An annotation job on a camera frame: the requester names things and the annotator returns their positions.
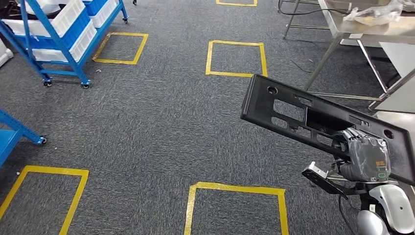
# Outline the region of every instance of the metal table leg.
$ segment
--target metal table leg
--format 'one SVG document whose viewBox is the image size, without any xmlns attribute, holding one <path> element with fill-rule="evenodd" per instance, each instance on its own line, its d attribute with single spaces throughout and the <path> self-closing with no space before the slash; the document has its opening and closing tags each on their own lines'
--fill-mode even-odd
<svg viewBox="0 0 415 235">
<path fill-rule="evenodd" d="M 365 46 L 363 45 L 362 41 L 357 40 L 357 44 L 359 44 L 360 48 L 362 49 L 362 52 L 363 52 L 363 54 L 365 55 L 365 57 L 366 57 L 366 59 L 367 59 L 367 61 L 368 61 L 369 65 L 370 65 L 370 67 L 372 68 L 372 70 L 373 70 L 373 72 L 374 72 L 374 74 L 375 74 L 375 76 L 376 76 L 377 80 L 379 81 L 380 86 L 381 86 L 381 87 L 382 87 L 382 89 L 383 89 L 383 92 L 385 92 L 385 93 L 386 93 L 386 92 L 388 92 L 388 88 L 386 87 L 385 82 L 384 82 L 384 81 L 382 80 L 382 78 L 380 77 L 379 71 L 376 69 L 375 64 L 373 64 L 373 61 L 372 61 L 372 59 L 370 58 L 370 55 L 369 55 L 368 50 L 366 50 L 366 48 L 365 48 Z"/>
<path fill-rule="evenodd" d="M 314 80 L 316 80 L 317 76 L 320 74 L 320 71 L 322 70 L 325 62 L 327 61 L 327 59 L 330 57 L 331 53 L 334 51 L 334 49 L 336 49 L 337 45 L 342 40 L 342 38 L 343 38 L 342 36 L 343 35 L 341 34 L 341 35 L 338 35 L 336 38 L 333 39 L 333 41 L 331 42 L 331 44 L 328 47 L 327 51 L 325 52 L 323 58 L 320 60 L 320 62 L 317 65 L 316 69 L 314 70 L 313 74 L 307 80 L 307 83 L 304 86 L 304 90 L 305 91 L 307 91 L 308 89 L 310 89 L 310 87 L 313 84 Z"/>
<path fill-rule="evenodd" d="M 293 13 L 297 12 L 297 8 L 298 8 L 299 3 L 300 3 L 300 0 L 296 0 L 296 2 L 294 3 Z M 288 24 L 286 26 L 284 36 L 282 37 L 283 39 L 285 39 L 285 37 L 287 37 L 287 33 L 288 33 L 288 30 L 290 29 L 291 22 L 293 21 L 293 18 L 294 18 L 294 16 L 291 16 L 290 21 L 288 22 Z"/>
</svg>

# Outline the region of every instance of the black cable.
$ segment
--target black cable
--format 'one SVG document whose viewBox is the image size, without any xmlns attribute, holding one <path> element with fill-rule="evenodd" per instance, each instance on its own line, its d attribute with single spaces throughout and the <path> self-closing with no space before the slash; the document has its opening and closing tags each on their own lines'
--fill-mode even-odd
<svg viewBox="0 0 415 235">
<path fill-rule="evenodd" d="M 354 230 L 351 228 L 351 225 L 349 224 L 349 221 L 346 219 L 345 213 L 343 212 L 342 196 L 341 195 L 339 195 L 339 210 L 340 210 L 340 214 L 342 214 L 343 220 L 345 221 L 346 225 L 349 227 L 351 233 L 353 235 L 356 235 L 356 233 L 354 233 Z"/>
<path fill-rule="evenodd" d="M 343 14 L 343 15 L 348 15 L 349 14 L 349 12 L 345 12 L 345 11 L 342 11 L 342 10 L 339 10 L 339 9 L 320 9 L 320 10 L 303 12 L 303 13 L 285 13 L 281 9 L 281 4 L 282 4 L 281 0 L 278 0 L 278 9 L 279 9 L 279 11 L 282 14 L 288 15 L 288 16 L 302 16 L 302 15 L 308 15 L 308 14 L 319 12 L 319 11 L 335 11 L 335 12 L 338 12 L 338 13 Z"/>
<path fill-rule="evenodd" d="M 290 60 L 293 64 L 295 64 L 297 66 L 297 68 L 299 68 L 301 71 L 306 72 L 306 73 L 312 73 L 313 71 L 307 71 L 303 68 L 301 68 L 300 65 L 298 65 L 296 62 L 294 62 L 294 60 Z"/>
</svg>

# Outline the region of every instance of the stainless steel table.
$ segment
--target stainless steel table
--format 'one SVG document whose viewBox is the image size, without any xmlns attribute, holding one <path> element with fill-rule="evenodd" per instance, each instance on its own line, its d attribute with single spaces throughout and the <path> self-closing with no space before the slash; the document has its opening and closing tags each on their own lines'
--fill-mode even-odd
<svg viewBox="0 0 415 235">
<path fill-rule="evenodd" d="M 295 1 L 294 12 L 297 10 L 297 6 L 300 0 Z M 386 5 L 390 0 L 318 0 L 318 4 L 321 9 L 342 9 L 347 11 L 354 7 L 358 7 L 359 10 L 364 10 L 372 6 Z M 380 86 L 382 87 L 383 94 L 380 97 L 369 97 L 359 95 L 348 95 L 348 94 L 332 94 L 332 93 L 314 93 L 320 96 L 338 97 L 338 98 L 351 98 L 351 99 L 362 99 L 372 100 L 369 108 L 374 109 L 380 102 L 385 100 L 389 95 L 396 91 L 400 86 L 405 84 L 409 79 L 415 75 L 415 69 L 410 72 L 407 76 L 399 79 L 391 87 L 387 87 L 381 79 L 379 72 L 373 64 L 368 51 L 366 50 L 363 42 L 391 42 L 391 43 L 406 43 L 415 44 L 415 17 L 403 14 L 398 22 L 392 22 L 390 24 L 378 25 L 378 26 L 367 26 L 358 22 L 343 21 L 343 16 L 337 12 L 323 11 L 324 17 L 328 24 L 328 29 L 333 35 L 333 41 L 331 42 L 326 53 L 322 57 L 321 61 L 317 65 L 316 69 L 312 73 L 311 77 L 307 80 L 304 89 L 307 91 L 314 80 L 319 75 L 327 59 L 331 53 L 336 49 L 337 45 L 342 39 L 353 39 L 356 40 L 359 47 L 362 49 L 367 61 L 370 64 Z M 291 26 L 290 20 L 287 25 L 286 33 Z M 303 25 L 304 28 L 321 29 L 322 26 L 310 26 Z"/>
</svg>

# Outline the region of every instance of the blue metal rack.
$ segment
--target blue metal rack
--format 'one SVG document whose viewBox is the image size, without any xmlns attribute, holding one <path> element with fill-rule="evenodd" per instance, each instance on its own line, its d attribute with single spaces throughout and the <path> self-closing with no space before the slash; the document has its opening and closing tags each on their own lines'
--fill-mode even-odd
<svg viewBox="0 0 415 235">
<path fill-rule="evenodd" d="M 25 0 L 21 1 L 21 13 L 22 19 L 24 24 L 24 32 L 26 37 L 26 44 L 28 45 L 27 48 L 23 46 L 23 44 L 15 37 L 13 32 L 5 25 L 4 22 L 0 21 L 0 33 L 4 35 L 4 37 L 13 45 L 13 47 L 28 61 L 28 63 L 36 70 L 36 72 L 40 75 L 43 79 L 43 84 L 45 86 L 52 86 L 52 77 L 48 74 L 60 74 L 60 75 L 72 75 L 77 76 L 81 80 L 81 85 L 83 88 L 88 88 L 91 81 L 87 79 L 84 72 L 82 71 L 82 66 L 88 59 L 89 55 L 93 52 L 98 42 L 104 36 L 105 32 L 107 31 L 108 27 L 113 22 L 114 18 L 118 15 L 121 11 L 123 15 L 123 20 L 125 23 L 128 23 L 128 16 L 127 12 L 124 7 L 124 3 L 122 0 L 119 0 L 118 5 L 116 6 L 115 10 L 109 16 L 109 18 L 105 21 L 102 27 L 97 28 L 97 33 L 94 36 L 93 40 L 91 41 L 90 45 L 82 55 L 79 62 L 76 62 L 72 55 L 69 52 L 69 49 L 65 47 L 62 42 L 62 39 L 58 36 L 55 29 L 47 19 L 46 15 L 41 10 L 39 4 L 36 0 L 26 0 L 27 3 L 30 5 L 32 10 L 34 11 L 36 17 L 39 21 L 43 24 L 45 29 L 50 34 L 51 38 L 54 40 L 58 48 L 62 51 L 63 55 L 68 60 L 67 62 L 62 61 L 36 61 L 33 54 L 32 48 L 30 46 L 30 34 L 29 34 L 29 26 L 27 23 L 27 13 L 25 8 Z M 44 69 L 42 64 L 58 64 L 58 65 L 67 65 L 71 66 L 73 71 L 66 71 L 66 70 L 47 70 Z"/>
<path fill-rule="evenodd" d="M 46 143 L 46 138 L 39 136 L 32 130 L 21 124 L 8 113 L 0 109 L 0 123 L 11 129 L 0 129 L 0 166 L 13 150 L 19 139 L 24 136 L 34 144 Z"/>
</svg>

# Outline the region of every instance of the yellow tape square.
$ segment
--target yellow tape square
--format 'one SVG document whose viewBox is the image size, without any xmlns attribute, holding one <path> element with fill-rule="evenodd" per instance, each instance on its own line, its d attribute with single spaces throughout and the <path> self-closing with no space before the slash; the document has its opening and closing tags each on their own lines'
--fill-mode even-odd
<svg viewBox="0 0 415 235">
<path fill-rule="evenodd" d="M 264 75 L 265 77 L 268 76 L 267 61 L 265 59 L 265 49 L 264 49 L 264 44 L 263 43 L 245 43 L 245 42 L 233 42 L 233 41 L 222 41 L 222 40 L 209 41 L 209 46 L 207 48 L 206 75 L 222 75 L 222 76 L 235 76 L 235 77 L 252 77 L 252 75 L 253 75 L 251 73 L 211 71 L 210 66 L 211 66 L 211 63 L 212 63 L 212 51 L 213 51 L 213 44 L 214 43 L 259 47 L 259 53 L 261 55 L 262 75 Z"/>
<path fill-rule="evenodd" d="M 102 50 L 105 47 L 105 44 L 110 39 L 111 35 L 124 35 L 124 36 L 138 36 L 143 37 L 141 44 L 136 52 L 136 55 L 134 56 L 134 60 L 108 60 L 108 59 L 99 59 L 98 56 L 101 54 Z M 101 62 L 101 63 L 114 63 L 114 64 L 126 64 L 126 65 L 136 65 L 138 62 L 138 59 L 140 58 L 140 55 L 142 53 L 142 50 L 144 49 L 144 45 L 147 42 L 148 34 L 146 33 L 120 33 L 120 32 L 112 32 L 108 33 L 107 36 L 105 36 L 104 40 L 102 41 L 101 45 L 99 46 L 98 50 L 96 51 L 95 55 L 93 56 L 92 60 L 95 62 Z"/>
<path fill-rule="evenodd" d="M 262 194 L 269 194 L 269 195 L 277 196 L 278 197 L 279 220 L 281 223 L 281 233 L 282 235 L 288 235 L 287 209 L 285 207 L 285 197 L 284 197 L 285 189 L 234 186 L 234 185 L 224 185 L 224 184 L 210 183 L 210 182 L 197 182 L 196 184 L 191 185 L 189 188 L 189 198 L 187 200 L 187 210 L 186 210 L 186 222 L 184 224 L 184 235 L 190 235 L 191 233 L 193 209 L 194 209 L 194 203 L 196 199 L 196 189 L 198 188 L 234 191 L 234 192 L 262 193 Z"/>
<path fill-rule="evenodd" d="M 82 192 L 84 191 L 85 184 L 87 183 L 89 171 L 81 169 L 59 168 L 39 165 L 25 166 L 0 207 L 0 219 L 3 217 L 4 213 L 7 210 L 7 207 L 10 205 L 10 202 L 12 201 L 14 195 L 16 194 L 24 178 L 29 172 L 81 176 L 81 180 L 79 181 L 79 185 L 76 189 L 75 196 L 73 197 L 72 203 L 70 204 L 68 213 L 59 232 L 59 235 L 66 235 L 69 229 L 69 225 L 72 221 L 73 215 L 75 214 L 75 210 L 78 207 L 79 200 L 81 199 Z"/>
<path fill-rule="evenodd" d="M 227 2 L 220 2 L 220 0 L 216 0 L 216 4 L 220 5 L 229 5 L 229 6 L 256 6 L 258 4 L 258 0 L 254 0 L 251 4 L 245 4 L 245 3 L 227 3 Z"/>
</svg>

